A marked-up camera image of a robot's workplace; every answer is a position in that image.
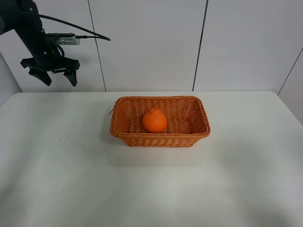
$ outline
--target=orange wicker basket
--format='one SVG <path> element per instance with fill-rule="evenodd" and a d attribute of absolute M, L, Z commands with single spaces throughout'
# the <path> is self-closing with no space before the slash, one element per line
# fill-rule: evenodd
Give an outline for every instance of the orange wicker basket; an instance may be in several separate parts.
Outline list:
<path fill-rule="evenodd" d="M 163 133 L 147 133 L 141 125 L 144 114 L 153 107 L 167 117 Z M 114 106 L 110 133 L 130 147 L 191 147 L 210 133 L 206 112 L 194 96 L 119 98 Z"/>

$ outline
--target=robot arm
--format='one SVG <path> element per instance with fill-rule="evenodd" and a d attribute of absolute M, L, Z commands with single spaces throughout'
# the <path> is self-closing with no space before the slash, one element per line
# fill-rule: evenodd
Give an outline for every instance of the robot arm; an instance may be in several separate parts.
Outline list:
<path fill-rule="evenodd" d="M 38 8 L 32 0 L 0 0 L 0 35 L 12 29 L 16 31 L 33 56 L 33 58 L 21 61 L 24 68 L 29 67 L 30 75 L 49 86 L 52 80 L 47 74 L 48 71 L 64 72 L 64 76 L 73 86 L 76 86 L 76 70 L 80 67 L 79 61 L 62 56 L 55 43 L 58 37 L 54 38 L 54 34 L 46 34 L 40 17 L 32 14 L 38 14 Z"/>

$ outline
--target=white wall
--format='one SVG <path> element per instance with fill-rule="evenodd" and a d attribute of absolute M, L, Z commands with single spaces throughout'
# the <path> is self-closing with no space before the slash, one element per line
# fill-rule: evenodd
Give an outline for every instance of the white wall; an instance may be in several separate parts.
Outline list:
<path fill-rule="evenodd" d="M 278 93 L 302 48 L 302 0 L 209 0 L 195 90 Z"/>
<path fill-rule="evenodd" d="M 45 14 L 92 30 L 92 22 L 86 0 L 36 0 L 40 14 Z M 76 28 L 42 19 L 47 33 L 69 33 L 87 35 Z M 52 84 L 48 87 L 40 80 L 28 74 L 20 62 L 23 58 L 32 57 L 15 31 L 0 36 L 0 52 L 2 52 L 12 73 L 24 92 L 46 91 L 104 91 L 100 62 L 94 39 L 82 40 L 79 46 L 62 46 L 65 56 L 77 59 L 80 69 L 77 71 L 78 84 L 73 87 L 63 73 L 49 73 Z"/>
<path fill-rule="evenodd" d="M 0 53 L 0 106 L 17 92 L 21 92 L 21 89 Z"/>
<path fill-rule="evenodd" d="M 279 97 L 303 124 L 303 55 L 301 54 L 284 84 Z"/>
<path fill-rule="evenodd" d="M 206 0 L 89 0 L 107 91 L 190 91 Z"/>

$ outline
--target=orange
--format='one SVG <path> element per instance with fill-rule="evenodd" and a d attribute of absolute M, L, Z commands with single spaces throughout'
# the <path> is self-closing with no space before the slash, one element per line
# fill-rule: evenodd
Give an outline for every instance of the orange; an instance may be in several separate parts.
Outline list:
<path fill-rule="evenodd" d="M 161 133 L 167 127 L 167 118 L 161 109 L 154 107 L 143 116 L 142 126 L 150 133 Z"/>

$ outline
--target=table surface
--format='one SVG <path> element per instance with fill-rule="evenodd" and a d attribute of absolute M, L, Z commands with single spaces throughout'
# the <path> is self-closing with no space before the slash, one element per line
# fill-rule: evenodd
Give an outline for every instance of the table surface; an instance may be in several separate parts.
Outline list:
<path fill-rule="evenodd" d="M 121 96 L 199 97 L 211 134 L 130 148 Z M 1 227 L 303 226 L 303 126 L 272 92 L 23 93 L 0 108 Z"/>

